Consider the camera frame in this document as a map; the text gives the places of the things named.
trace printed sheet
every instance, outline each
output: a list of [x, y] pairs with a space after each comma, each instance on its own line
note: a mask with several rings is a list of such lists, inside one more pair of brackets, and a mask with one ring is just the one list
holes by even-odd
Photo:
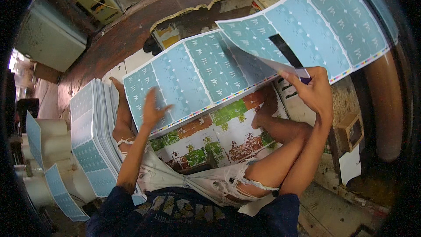
[[280, 34], [304, 67], [325, 67], [330, 84], [389, 50], [363, 0], [281, 0], [253, 15], [216, 23], [241, 50], [290, 65], [269, 40]]
[[158, 108], [174, 105], [152, 132], [156, 134], [275, 76], [275, 70], [216, 30], [180, 40], [126, 75], [123, 83], [138, 129], [149, 88], [159, 87]]

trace sticker sheet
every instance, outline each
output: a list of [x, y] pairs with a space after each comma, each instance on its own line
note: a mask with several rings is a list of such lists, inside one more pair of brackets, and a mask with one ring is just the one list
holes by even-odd
[[87, 221], [89, 219], [89, 216], [76, 204], [64, 186], [57, 164], [45, 172], [45, 179], [55, 202], [71, 221]]
[[304, 67], [325, 67], [331, 84], [389, 50], [363, 0], [281, 0], [253, 15], [216, 23], [241, 50], [289, 65], [269, 40], [280, 34]]
[[[71, 148], [97, 197], [107, 197], [123, 162], [112, 138], [118, 95], [114, 86], [94, 79], [70, 100]], [[145, 202], [136, 186], [135, 205]]]
[[41, 154], [41, 128], [29, 111], [27, 111], [27, 135], [29, 150], [38, 165], [44, 170], [43, 157]]
[[152, 134], [185, 121], [276, 76], [276, 71], [228, 40], [220, 30], [183, 39], [123, 79], [136, 127], [148, 90], [157, 107], [173, 104]]

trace electrical cable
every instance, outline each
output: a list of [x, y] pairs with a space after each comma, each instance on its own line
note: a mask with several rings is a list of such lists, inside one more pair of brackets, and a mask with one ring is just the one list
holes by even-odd
[[87, 204], [87, 203], [86, 203], [86, 202], [84, 202], [81, 198], [79, 198], [79, 197], [77, 197], [77, 196], [75, 196], [75, 195], [73, 195], [73, 194], [71, 194], [71, 193], [69, 193], [69, 195], [72, 197], [72, 199], [77, 200], [77, 201], [80, 201], [80, 202], [82, 202], [82, 203], [84, 203], [84, 204]]

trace white paper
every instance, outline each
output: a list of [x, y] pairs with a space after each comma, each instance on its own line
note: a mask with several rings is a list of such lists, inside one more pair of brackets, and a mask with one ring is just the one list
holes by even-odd
[[346, 185], [352, 178], [361, 175], [360, 146], [357, 145], [352, 152], [346, 152], [339, 158], [342, 184]]

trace black strip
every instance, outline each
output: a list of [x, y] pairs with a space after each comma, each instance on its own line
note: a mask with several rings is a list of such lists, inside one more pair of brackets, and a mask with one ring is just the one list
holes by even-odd
[[295, 53], [283, 40], [281, 35], [275, 34], [273, 36], [270, 36], [269, 39], [273, 42], [273, 44], [275, 44], [276, 48], [278, 48], [282, 52], [282, 54], [287, 58], [289, 63], [291, 63], [291, 65], [294, 66], [294, 68], [304, 68], [304, 66], [298, 60]]

